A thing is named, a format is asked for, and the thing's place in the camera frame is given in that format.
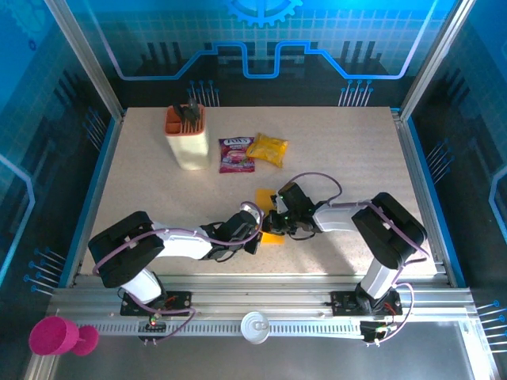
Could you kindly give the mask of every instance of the enclosure floor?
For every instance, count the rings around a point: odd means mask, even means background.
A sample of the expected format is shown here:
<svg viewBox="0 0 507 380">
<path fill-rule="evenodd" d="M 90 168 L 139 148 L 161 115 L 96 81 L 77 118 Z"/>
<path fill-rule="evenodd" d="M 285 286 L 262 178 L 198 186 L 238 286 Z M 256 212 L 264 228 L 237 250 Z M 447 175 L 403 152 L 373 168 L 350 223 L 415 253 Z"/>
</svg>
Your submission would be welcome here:
<svg viewBox="0 0 507 380">
<path fill-rule="evenodd" d="M 378 192 L 389 192 L 421 219 L 389 108 L 207 108 L 212 165 L 199 171 L 178 167 L 163 133 L 165 112 L 165 108 L 128 110 L 92 236 L 138 210 L 169 226 L 225 221 L 243 200 L 255 199 L 256 188 L 279 189 L 306 171 L 336 177 L 343 186 L 337 201 L 366 200 Z M 258 132 L 289 140 L 284 168 L 257 160 L 255 173 L 219 174 L 218 139 Z M 297 182 L 314 202 L 337 192 L 325 178 L 311 176 Z M 223 264 L 174 257 L 155 259 L 150 268 L 172 275 L 354 275 L 364 274 L 371 261 L 362 237 L 341 231 L 309 241 L 286 238 L 283 245 L 261 245 L 254 256 L 241 251 Z M 81 273 L 90 274 L 92 267 L 87 252 Z M 409 266 L 404 273 L 431 275 L 436 269 L 429 261 Z"/>
</svg>

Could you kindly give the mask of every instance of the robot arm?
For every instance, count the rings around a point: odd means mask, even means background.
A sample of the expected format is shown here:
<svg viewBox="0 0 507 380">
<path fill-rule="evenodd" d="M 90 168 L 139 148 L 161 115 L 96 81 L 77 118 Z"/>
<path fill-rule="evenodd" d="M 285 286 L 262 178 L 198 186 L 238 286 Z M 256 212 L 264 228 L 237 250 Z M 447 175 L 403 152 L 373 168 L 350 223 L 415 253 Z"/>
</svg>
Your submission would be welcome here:
<svg viewBox="0 0 507 380">
<path fill-rule="evenodd" d="M 227 222 L 195 230 L 164 227 L 138 211 L 90 241 L 90 252 L 97 263 L 94 272 L 100 268 L 105 287 L 122 287 L 143 304 L 154 306 L 165 295 L 155 274 L 146 269 L 155 257 L 220 262 L 240 249 L 255 254 L 261 240 L 261 223 L 263 232 L 288 234 L 296 240 L 294 235 L 299 229 L 310 236 L 352 230 L 361 234 L 374 260 L 355 292 L 338 294 L 332 307 L 335 315 L 372 315 L 381 314 L 384 303 L 398 296 L 392 286 L 407 258 L 426 239 L 424 227 L 385 192 L 369 202 L 313 203 L 295 182 L 289 182 L 273 196 L 273 203 L 276 210 L 264 218 L 257 206 L 244 203 Z"/>
<path fill-rule="evenodd" d="M 155 274 L 146 269 L 153 259 L 190 257 L 223 262 L 240 249 L 254 255 L 261 240 L 261 219 L 261 210 L 248 202 L 227 222 L 194 230 L 169 228 L 137 211 L 90 240 L 88 247 L 97 263 L 93 272 L 100 269 L 105 287 L 122 287 L 148 304 L 165 294 Z"/>
<path fill-rule="evenodd" d="M 294 182 L 272 197 L 276 210 L 265 217 L 262 230 L 294 237 L 300 228 L 306 238 L 336 230 L 361 234 L 374 259 L 366 276 L 357 284 L 354 297 L 341 298 L 336 308 L 354 310 L 355 315 L 375 314 L 392 294 L 392 286 L 410 255 L 426 239 L 425 228 L 390 194 L 381 192 L 368 202 L 313 204 Z"/>
</svg>

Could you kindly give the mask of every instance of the red snack package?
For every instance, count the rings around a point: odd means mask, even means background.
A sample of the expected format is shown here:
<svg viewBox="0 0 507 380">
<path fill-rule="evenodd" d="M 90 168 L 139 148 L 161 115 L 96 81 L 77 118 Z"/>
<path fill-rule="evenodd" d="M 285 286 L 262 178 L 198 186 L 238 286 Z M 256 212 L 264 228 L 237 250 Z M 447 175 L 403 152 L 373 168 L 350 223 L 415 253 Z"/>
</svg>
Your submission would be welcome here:
<svg viewBox="0 0 507 380">
<path fill-rule="evenodd" d="M 251 173 L 255 171 L 255 161 L 246 156 L 246 150 L 253 137 L 234 137 L 219 139 L 220 173 Z"/>
</svg>

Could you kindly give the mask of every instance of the glass enclosure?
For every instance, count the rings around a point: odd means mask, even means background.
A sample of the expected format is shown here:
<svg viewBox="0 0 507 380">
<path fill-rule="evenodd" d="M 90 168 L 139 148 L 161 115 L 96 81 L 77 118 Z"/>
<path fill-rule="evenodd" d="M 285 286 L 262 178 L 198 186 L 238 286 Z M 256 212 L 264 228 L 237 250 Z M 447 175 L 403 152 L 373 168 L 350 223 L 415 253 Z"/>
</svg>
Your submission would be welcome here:
<svg viewBox="0 0 507 380">
<path fill-rule="evenodd" d="M 124 107 L 399 107 L 454 0 L 68 3 Z"/>
<path fill-rule="evenodd" d="M 0 367 L 22 378 L 110 115 L 43 2 L 0 10 Z"/>
<path fill-rule="evenodd" d="M 413 114 L 459 263 L 479 306 L 494 299 L 507 303 L 506 17 L 504 1 L 475 3 Z M 505 373 L 507 358 L 497 359 Z"/>
</svg>

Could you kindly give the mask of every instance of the blue wall panel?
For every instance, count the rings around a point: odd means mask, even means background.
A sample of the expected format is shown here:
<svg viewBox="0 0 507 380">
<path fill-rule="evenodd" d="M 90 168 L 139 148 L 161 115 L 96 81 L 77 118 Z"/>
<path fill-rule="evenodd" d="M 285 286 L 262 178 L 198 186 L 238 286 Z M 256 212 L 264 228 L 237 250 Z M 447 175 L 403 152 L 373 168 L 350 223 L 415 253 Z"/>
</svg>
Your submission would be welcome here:
<svg viewBox="0 0 507 380">
<path fill-rule="evenodd" d="M 70 5 L 125 106 L 183 100 L 189 81 L 200 79 L 220 84 L 223 105 L 337 105 L 348 80 L 364 81 L 364 89 L 371 80 L 370 105 L 397 106 L 453 3 L 221 0 L 118 6 L 111 0 L 73 0 Z M 238 81 L 258 96 L 233 93 Z M 148 88 L 136 82 L 149 82 L 151 104 L 128 94 Z M 155 96 L 162 86 L 175 97 Z"/>
</svg>

